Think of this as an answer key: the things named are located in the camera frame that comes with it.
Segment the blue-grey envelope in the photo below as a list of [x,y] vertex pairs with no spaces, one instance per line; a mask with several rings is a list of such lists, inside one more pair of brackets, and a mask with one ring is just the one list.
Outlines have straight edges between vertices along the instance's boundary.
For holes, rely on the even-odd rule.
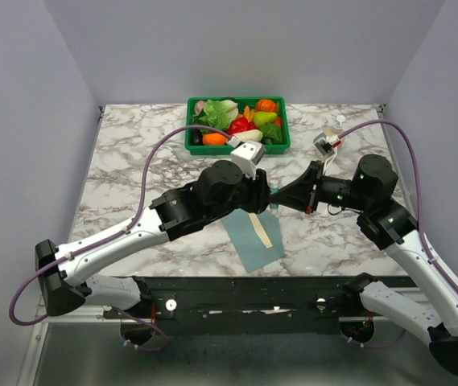
[[258,214],[273,247],[265,248],[254,232],[249,213],[241,209],[222,219],[225,230],[247,273],[261,269],[285,256],[279,219],[269,211]]

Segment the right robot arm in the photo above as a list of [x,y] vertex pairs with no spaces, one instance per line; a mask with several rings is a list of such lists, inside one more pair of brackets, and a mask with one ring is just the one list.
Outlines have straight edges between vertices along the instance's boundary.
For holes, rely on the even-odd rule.
[[316,161],[270,201],[306,214],[321,203],[357,211],[361,232],[402,267],[431,307],[362,274],[341,295],[343,309],[352,315],[369,310],[395,322],[424,342],[442,368],[458,376],[458,277],[427,241],[419,222],[393,199],[397,182],[390,162],[376,154],[363,156],[350,180],[325,175],[324,163]]

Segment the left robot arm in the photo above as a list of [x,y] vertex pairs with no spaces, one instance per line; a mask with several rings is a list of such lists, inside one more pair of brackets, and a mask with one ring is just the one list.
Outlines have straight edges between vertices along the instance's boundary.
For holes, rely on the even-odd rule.
[[270,188],[263,169],[247,177],[233,162],[221,160],[184,186],[165,191],[142,213],[85,239],[35,246],[35,266],[47,314],[62,316],[83,305],[120,308],[133,318],[149,309],[148,296],[133,278],[100,271],[147,248],[201,231],[237,209],[263,212]]

